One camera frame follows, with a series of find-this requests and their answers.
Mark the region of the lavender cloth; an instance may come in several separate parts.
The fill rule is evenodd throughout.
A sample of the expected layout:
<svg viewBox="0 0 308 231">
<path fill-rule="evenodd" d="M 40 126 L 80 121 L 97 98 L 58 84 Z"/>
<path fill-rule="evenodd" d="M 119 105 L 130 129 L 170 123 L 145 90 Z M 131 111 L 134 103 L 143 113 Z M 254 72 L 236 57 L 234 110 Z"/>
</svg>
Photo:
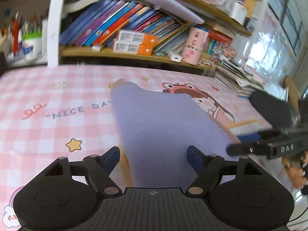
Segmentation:
<svg viewBox="0 0 308 231">
<path fill-rule="evenodd" d="M 127 82 L 111 90 L 126 165 L 134 187 L 187 188 L 197 177 L 187 161 L 189 146 L 229 159 L 238 138 L 187 94 L 149 91 Z"/>
</svg>

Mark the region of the black storage pouch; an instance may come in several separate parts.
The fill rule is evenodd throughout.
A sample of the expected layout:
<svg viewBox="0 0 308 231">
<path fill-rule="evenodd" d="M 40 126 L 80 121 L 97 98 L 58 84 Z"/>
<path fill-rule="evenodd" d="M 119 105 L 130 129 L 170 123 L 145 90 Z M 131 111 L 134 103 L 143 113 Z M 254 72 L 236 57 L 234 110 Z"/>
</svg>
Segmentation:
<svg viewBox="0 0 308 231">
<path fill-rule="evenodd" d="M 297 124 L 298 113 L 286 101 L 260 90 L 254 91 L 249 101 L 273 128 L 291 128 Z"/>
</svg>

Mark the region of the stack of magazines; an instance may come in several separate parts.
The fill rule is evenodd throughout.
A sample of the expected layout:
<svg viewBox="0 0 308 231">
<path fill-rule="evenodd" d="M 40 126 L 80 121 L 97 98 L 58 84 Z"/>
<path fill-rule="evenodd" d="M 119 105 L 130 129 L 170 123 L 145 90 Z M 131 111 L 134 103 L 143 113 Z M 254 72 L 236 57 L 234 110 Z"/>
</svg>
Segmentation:
<svg viewBox="0 0 308 231">
<path fill-rule="evenodd" d="M 224 56 L 216 64 L 215 77 L 242 98 L 249 98 L 256 90 L 264 91 L 267 86 L 267 82 L 254 69 L 243 67 Z"/>
</svg>

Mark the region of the pink cartoon desk mat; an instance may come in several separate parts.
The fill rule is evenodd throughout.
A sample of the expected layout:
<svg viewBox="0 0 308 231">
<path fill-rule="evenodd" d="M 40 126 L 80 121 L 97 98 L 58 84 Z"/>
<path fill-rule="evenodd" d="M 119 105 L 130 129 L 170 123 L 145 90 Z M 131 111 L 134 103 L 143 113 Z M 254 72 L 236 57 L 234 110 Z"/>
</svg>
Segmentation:
<svg viewBox="0 0 308 231">
<path fill-rule="evenodd" d="M 56 158 L 80 160 L 120 144 L 110 99 L 120 78 L 157 92 L 164 84 L 207 92 L 230 112 L 236 135 L 270 126 L 248 99 L 214 78 L 97 65 L 10 70 L 1 76 L 1 230 L 18 230 L 16 194 Z"/>
</svg>

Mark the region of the white usb charger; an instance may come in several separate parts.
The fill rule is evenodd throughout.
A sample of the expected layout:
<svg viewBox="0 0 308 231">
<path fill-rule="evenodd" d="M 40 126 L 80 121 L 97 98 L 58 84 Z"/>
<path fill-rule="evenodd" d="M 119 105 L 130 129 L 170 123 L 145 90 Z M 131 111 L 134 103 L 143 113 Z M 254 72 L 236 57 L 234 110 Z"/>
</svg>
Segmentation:
<svg viewBox="0 0 308 231">
<path fill-rule="evenodd" d="M 172 62 L 180 63 L 182 61 L 181 55 L 174 53 L 174 52 L 169 52 L 168 57 Z"/>
</svg>

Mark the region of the lower orange white box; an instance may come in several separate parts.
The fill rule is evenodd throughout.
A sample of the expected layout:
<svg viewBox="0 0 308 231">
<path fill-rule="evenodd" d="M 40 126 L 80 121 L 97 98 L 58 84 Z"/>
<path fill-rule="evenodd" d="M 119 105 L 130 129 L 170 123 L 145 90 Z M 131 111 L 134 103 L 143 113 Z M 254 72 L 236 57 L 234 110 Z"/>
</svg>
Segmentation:
<svg viewBox="0 0 308 231">
<path fill-rule="evenodd" d="M 128 53 L 144 56 L 150 56 L 153 48 L 152 45 L 148 44 L 128 43 L 122 41 L 116 41 L 113 44 L 113 52 L 115 53 Z"/>
</svg>

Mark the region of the orange white box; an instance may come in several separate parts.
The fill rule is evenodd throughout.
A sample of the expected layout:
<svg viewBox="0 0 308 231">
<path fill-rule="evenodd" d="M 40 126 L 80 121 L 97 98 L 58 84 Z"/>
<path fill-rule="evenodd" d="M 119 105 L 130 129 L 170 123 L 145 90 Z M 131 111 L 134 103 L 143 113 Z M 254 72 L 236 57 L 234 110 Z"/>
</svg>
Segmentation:
<svg viewBox="0 0 308 231">
<path fill-rule="evenodd" d="M 147 44 L 151 46 L 156 46 L 158 42 L 158 37 L 155 35 L 131 30 L 120 30 L 117 33 L 116 39 L 128 43 Z"/>
<path fill-rule="evenodd" d="M 122 41 L 116 41 L 113 44 L 113 52 L 115 53 L 128 53 L 144 56 L 150 56 L 153 48 L 152 45 L 148 44 L 128 43 Z"/>
</svg>

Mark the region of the red books stack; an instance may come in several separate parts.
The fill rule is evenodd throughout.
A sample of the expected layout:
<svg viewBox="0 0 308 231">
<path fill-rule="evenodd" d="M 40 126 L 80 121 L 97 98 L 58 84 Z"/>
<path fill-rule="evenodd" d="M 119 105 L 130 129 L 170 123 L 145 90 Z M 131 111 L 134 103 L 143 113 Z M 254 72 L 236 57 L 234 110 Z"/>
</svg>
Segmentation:
<svg viewBox="0 0 308 231">
<path fill-rule="evenodd" d="M 211 60 L 217 62 L 221 55 L 228 59 L 236 57 L 236 51 L 231 46 L 233 41 L 231 37 L 211 27 L 206 27 L 206 31 L 208 32 L 208 37 L 203 52 L 210 55 Z"/>
</svg>

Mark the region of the pink sticker tumbler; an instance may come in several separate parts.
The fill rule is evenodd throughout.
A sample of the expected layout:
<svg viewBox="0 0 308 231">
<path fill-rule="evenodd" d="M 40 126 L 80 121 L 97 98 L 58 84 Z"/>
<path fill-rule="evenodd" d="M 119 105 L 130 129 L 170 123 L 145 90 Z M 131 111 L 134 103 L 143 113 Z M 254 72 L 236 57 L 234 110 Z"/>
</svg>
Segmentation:
<svg viewBox="0 0 308 231">
<path fill-rule="evenodd" d="M 209 30 L 202 27 L 191 27 L 188 38 L 182 50 L 182 60 L 191 65 L 197 65 L 207 41 Z"/>
</svg>

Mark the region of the upper orange white box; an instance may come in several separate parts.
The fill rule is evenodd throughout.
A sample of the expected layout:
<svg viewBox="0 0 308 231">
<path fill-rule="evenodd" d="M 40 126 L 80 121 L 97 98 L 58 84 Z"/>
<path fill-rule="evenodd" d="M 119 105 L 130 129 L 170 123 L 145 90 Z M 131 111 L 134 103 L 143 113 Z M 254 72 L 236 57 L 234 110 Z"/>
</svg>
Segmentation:
<svg viewBox="0 0 308 231">
<path fill-rule="evenodd" d="M 155 35 L 131 30 L 120 30 L 117 33 L 116 39 L 128 43 L 147 44 L 151 46 L 156 46 L 158 42 L 158 37 Z"/>
</svg>

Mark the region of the white pen holder box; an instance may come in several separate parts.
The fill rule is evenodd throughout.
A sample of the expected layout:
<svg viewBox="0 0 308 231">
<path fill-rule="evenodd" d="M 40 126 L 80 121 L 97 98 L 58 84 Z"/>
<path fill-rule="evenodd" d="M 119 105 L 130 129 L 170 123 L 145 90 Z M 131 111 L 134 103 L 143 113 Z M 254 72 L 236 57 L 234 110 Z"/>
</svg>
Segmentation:
<svg viewBox="0 0 308 231">
<path fill-rule="evenodd" d="M 247 10 L 242 4 L 238 2 L 232 2 L 228 10 L 228 15 L 230 18 L 243 25 L 246 19 Z"/>
</svg>

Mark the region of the white wooden bookshelf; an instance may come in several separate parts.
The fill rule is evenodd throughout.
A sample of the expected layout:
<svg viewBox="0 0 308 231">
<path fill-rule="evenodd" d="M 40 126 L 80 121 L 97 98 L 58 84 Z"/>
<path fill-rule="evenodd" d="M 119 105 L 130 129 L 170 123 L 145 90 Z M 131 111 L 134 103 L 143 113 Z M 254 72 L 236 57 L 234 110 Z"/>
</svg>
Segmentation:
<svg viewBox="0 0 308 231">
<path fill-rule="evenodd" d="M 124 57 L 136 60 L 143 54 L 115 53 L 107 45 L 123 30 L 156 37 L 156 43 L 173 40 L 189 26 L 215 19 L 233 33 L 251 33 L 237 17 L 246 18 L 242 4 L 231 14 L 204 0 L 50 0 L 47 29 L 48 67 L 60 57 Z"/>
</svg>

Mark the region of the row of leaning books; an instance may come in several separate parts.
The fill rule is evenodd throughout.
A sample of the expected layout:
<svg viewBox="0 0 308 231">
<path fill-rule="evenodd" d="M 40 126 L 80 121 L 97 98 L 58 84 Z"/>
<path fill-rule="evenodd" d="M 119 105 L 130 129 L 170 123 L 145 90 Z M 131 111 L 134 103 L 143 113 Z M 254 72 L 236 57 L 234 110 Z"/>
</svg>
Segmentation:
<svg viewBox="0 0 308 231">
<path fill-rule="evenodd" d="M 59 44 L 110 47 L 120 30 L 155 35 L 161 42 L 187 25 L 175 15 L 139 1 L 99 0 L 73 13 L 71 23 L 60 34 Z"/>
</svg>

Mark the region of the white green lid jar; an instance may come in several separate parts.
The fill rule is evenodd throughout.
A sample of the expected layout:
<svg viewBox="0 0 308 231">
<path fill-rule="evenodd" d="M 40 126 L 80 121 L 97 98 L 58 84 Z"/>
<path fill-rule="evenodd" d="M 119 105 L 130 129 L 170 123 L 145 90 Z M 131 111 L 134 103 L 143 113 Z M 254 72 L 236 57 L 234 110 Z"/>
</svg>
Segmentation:
<svg viewBox="0 0 308 231">
<path fill-rule="evenodd" d="M 22 34 L 21 30 L 18 34 L 17 42 L 18 52 L 13 53 L 14 64 L 30 64 L 41 60 L 42 58 L 42 32 L 33 31 L 27 34 Z"/>
</svg>

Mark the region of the white long desk lamp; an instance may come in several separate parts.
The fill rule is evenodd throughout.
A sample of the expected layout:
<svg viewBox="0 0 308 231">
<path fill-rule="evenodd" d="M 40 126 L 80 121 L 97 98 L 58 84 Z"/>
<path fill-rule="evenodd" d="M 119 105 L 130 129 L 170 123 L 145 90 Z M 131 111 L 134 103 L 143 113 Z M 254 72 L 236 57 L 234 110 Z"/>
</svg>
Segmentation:
<svg viewBox="0 0 308 231">
<path fill-rule="evenodd" d="M 195 24 L 203 24 L 205 21 L 190 9 L 176 0 L 141 0 L 153 5 L 156 9 L 162 9 L 178 18 Z"/>
</svg>

